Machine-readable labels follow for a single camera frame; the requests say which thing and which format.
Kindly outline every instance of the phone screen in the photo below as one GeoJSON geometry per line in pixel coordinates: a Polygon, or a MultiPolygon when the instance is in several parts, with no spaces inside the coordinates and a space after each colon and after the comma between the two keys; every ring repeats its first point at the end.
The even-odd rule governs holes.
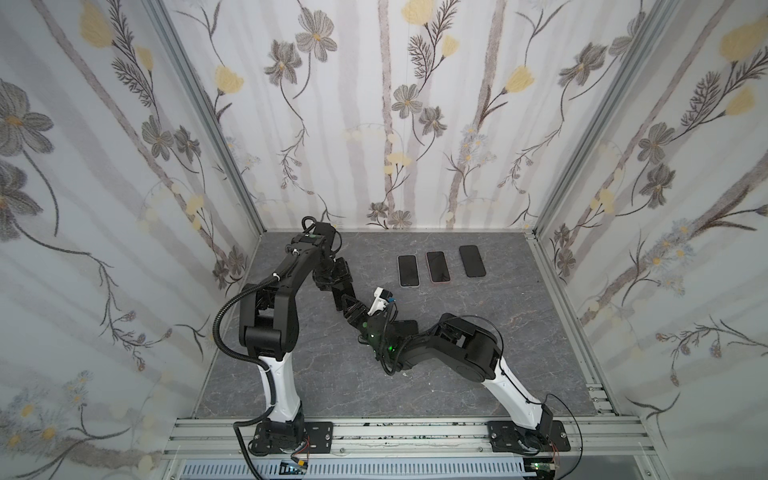
{"type": "Polygon", "coordinates": [[[416,255],[397,257],[397,269],[400,272],[400,286],[419,286],[419,266],[416,255]]]}
{"type": "Polygon", "coordinates": [[[427,252],[427,266],[429,275],[435,283],[449,282],[451,276],[448,274],[448,264],[445,262],[443,252],[427,252]]]}
{"type": "Polygon", "coordinates": [[[467,276],[485,276],[485,265],[483,265],[477,245],[462,245],[458,248],[458,254],[462,256],[462,263],[464,263],[464,271],[467,276]]]}

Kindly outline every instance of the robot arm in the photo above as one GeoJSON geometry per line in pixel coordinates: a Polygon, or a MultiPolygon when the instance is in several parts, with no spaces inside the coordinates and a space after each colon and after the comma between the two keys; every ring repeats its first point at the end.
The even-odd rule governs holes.
{"type": "Polygon", "coordinates": [[[276,268],[282,276],[273,273],[269,281],[246,285],[217,315],[221,318],[234,300],[241,302],[239,341],[249,358],[228,352],[223,344],[220,349],[260,366],[267,404],[272,406],[263,415],[261,438],[251,443],[252,453],[287,451],[305,439],[291,352],[299,336],[296,293],[310,273],[320,290],[333,293],[336,310],[343,311],[349,324],[358,329],[359,341],[374,349],[385,372],[392,375],[424,360],[440,359],[464,378],[481,383],[507,409],[518,431],[517,452],[535,454],[541,449],[549,436],[552,414],[511,374],[492,333],[450,313],[419,333],[415,320],[396,320],[392,294],[382,288],[376,289],[368,307],[355,297],[346,261],[336,258],[338,249],[332,246],[336,229],[312,217],[302,222],[306,220],[313,223],[303,225],[304,231],[286,246],[286,258],[276,268]]]}

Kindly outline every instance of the metal mounting plate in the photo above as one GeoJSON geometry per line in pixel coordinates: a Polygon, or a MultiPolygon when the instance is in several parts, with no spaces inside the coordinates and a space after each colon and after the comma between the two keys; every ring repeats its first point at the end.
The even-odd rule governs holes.
{"type": "MultiPolygon", "coordinates": [[[[520,453],[520,448],[517,447],[517,434],[513,422],[488,422],[488,435],[490,436],[491,448],[494,452],[520,453]]],[[[568,435],[565,433],[563,422],[559,420],[552,421],[549,439],[554,443],[559,452],[571,451],[571,443],[568,441],[568,435]]],[[[552,452],[552,447],[546,445],[541,451],[552,452]]]]}
{"type": "MultiPolygon", "coordinates": [[[[333,422],[304,422],[304,433],[310,439],[310,454],[330,453],[333,441],[333,422]]],[[[254,455],[284,453],[280,447],[271,445],[266,439],[263,423],[256,426],[253,443],[248,448],[254,455]]]]}

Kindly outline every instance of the cable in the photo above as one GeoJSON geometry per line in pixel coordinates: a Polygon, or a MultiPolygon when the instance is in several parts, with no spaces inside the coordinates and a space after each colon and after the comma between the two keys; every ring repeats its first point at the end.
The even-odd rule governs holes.
{"type": "Polygon", "coordinates": [[[221,307],[221,310],[219,310],[219,313],[216,314],[216,316],[214,317],[214,323],[211,326],[211,330],[214,335],[214,343],[216,343],[216,347],[218,347],[218,349],[221,350],[221,352],[226,356],[232,357],[236,360],[243,360],[244,362],[257,364],[259,367],[261,367],[262,370],[264,370],[266,374],[267,383],[270,386],[270,405],[266,409],[266,411],[261,415],[257,416],[255,419],[246,420],[243,422],[235,422],[232,424],[232,428],[234,429],[235,435],[237,436],[237,442],[240,444],[240,451],[243,453],[243,458],[245,459],[245,462],[248,465],[248,469],[250,470],[251,475],[253,475],[253,477],[256,480],[263,480],[263,478],[261,475],[259,475],[259,472],[257,472],[256,467],[253,465],[253,462],[250,459],[250,455],[248,455],[248,449],[245,446],[245,441],[243,440],[243,434],[240,433],[240,428],[256,425],[257,423],[261,422],[266,417],[268,417],[270,413],[272,413],[272,411],[275,409],[275,398],[276,398],[275,379],[272,376],[272,372],[270,371],[270,366],[267,365],[267,363],[264,362],[262,359],[253,358],[248,355],[243,355],[242,353],[235,352],[224,343],[224,341],[221,338],[221,320],[224,318],[224,315],[227,313],[227,311],[230,308],[232,308],[232,305],[234,305],[235,303],[240,302],[246,296],[252,295],[269,285],[279,282],[278,279],[283,278],[285,275],[287,275],[288,272],[290,272],[292,268],[295,267],[297,261],[298,261],[298,258],[294,259],[290,265],[286,266],[280,272],[275,272],[273,275],[270,275],[264,280],[261,280],[256,285],[249,286],[248,288],[243,289],[243,291],[241,291],[237,295],[230,298],[221,307]]]}
{"type": "Polygon", "coordinates": [[[553,396],[555,397],[558,402],[562,403],[566,410],[568,410],[568,414],[571,416],[571,418],[574,420],[574,423],[576,424],[576,428],[578,429],[578,438],[579,438],[579,448],[578,448],[578,460],[576,461],[576,464],[571,467],[570,470],[568,470],[565,475],[558,478],[558,480],[562,480],[563,478],[569,476],[575,469],[578,467],[578,464],[581,462],[581,456],[584,454],[584,436],[581,434],[581,427],[579,426],[578,422],[576,421],[576,417],[574,416],[571,409],[568,408],[567,405],[565,405],[565,402],[560,400],[560,397],[556,396],[554,393],[548,393],[547,396],[553,396]]]}

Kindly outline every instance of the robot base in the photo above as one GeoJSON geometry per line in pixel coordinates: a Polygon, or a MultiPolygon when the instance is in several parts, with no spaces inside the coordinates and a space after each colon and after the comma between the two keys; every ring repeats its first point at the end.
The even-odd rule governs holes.
{"type": "MultiPolygon", "coordinates": [[[[520,445],[523,442],[530,445],[531,436],[534,433],[531,430],[521,429],[513,422],[488,422],[488,436],[491,440],[491,447],[494,452],[511,452],[519,455],[531,455],[531,450],[520,445]]],[[[571,451],[571,443],[565,435],[563,422],[553,420],[549,432],[549,441],[554,443],[560,452],[571,451]]],[[[544,442],[541,443],[541,452],[552,452],[552,447],[544,442]]]]}
{"type": "Polygon", "coordinates": [[[264,426],[265,422],[256,425],[256,434],[253,441],[248,445],[251,455],[260,457],[268,453],[285,453],[283,449],[291,451],[298,447],[305,438],[310,439],[310,454],[331,452],[332,422],[304,422],[304,435],[291,446],[279,445],[280,442],[270,438],[271,435],[264,426]]]}

